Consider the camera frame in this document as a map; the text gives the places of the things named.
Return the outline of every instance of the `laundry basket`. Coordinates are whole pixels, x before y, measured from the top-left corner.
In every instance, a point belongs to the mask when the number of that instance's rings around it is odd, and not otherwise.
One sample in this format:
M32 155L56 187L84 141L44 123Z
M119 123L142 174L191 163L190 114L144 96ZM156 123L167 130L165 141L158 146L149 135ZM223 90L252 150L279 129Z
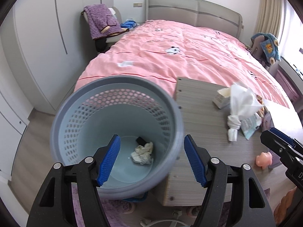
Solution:
M79 163L106 146L114 134L121 149L110 177L97 188L101 199L125 199L155 187L173 166L183 144L183 121L176 102L143 78L111 76L91 82L58 111L51 130L53 158ZM154 143L152 164L134 163L136 139Z

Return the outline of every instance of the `gray headboard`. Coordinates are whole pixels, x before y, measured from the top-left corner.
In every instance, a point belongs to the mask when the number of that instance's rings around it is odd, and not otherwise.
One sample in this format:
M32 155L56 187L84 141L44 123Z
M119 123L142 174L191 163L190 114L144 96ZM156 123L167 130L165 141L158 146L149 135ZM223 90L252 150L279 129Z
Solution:
M242 16L204 0L146 0L145 19L164 19L195 27L208 27L240 37Z

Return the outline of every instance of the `purple towel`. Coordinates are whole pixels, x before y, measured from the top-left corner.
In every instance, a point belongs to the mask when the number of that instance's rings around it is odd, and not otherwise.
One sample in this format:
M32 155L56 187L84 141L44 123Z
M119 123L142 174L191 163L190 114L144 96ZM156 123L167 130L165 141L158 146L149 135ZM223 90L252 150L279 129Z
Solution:
M119 35L125 32L105 4L85 6L84 11L87 14L91 38L93 40L108 37L114 33L118 33Z

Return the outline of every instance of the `blue object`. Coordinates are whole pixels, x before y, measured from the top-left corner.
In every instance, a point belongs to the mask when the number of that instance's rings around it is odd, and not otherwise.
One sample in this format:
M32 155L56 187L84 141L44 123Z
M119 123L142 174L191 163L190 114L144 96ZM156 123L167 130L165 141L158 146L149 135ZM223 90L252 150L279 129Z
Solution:
M278 40L277 38L271 34L271 33L257 33L254 36L251 37L251 41L254 43L254 40L256 37L258 36L264 36L266 38L266 40L264 42L261 42L261 48L263 49L265 55L266 55L266 59L269 63L270 62L270 58L273 57L275 60L281 61L280 58L280 53L278 50Z
M121 147L121 139L120 136L116 136L116 138L113 140L112 144L110 145L110 148L106 152L102 162L100 163L99 167L99 175L97 178L97 183L102 186L103 183L105 183L109 175L112 171L112 168L114 166L114 163L116 161L116 158L118 156L118 153L120 151Z
M142 202L142 201L146 200L147 196L148 196L148 192L145 192L141 198L132 197L132 198L127 198L127 199L123 199L123 200L127 201L127 202Z
M205 177L205 167L196 151L196 148L189 136L184 138L184 150L190 163L190 167L194 173L194 177L201 186L204 187L207 183Z
M137 26L137 23L133 20L127 20L121 24L121 28L131 29Z
M277 135L278 137L280 137L282 140L284 140L285 142L287 142L291 147L294 148L294 141L291 137L285 135L283 132L279 131L276 128L271 128L269 131L271 131L272 133L274 133L275 135Z

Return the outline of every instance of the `pink piggy figurine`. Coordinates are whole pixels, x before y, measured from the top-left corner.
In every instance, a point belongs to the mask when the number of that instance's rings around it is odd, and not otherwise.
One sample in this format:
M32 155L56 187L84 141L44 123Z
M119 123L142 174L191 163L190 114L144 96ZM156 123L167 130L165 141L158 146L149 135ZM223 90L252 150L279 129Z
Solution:
M261 166L264 170L267 166L272 164L272 154L270 152L261 153L256 157L256 165Z

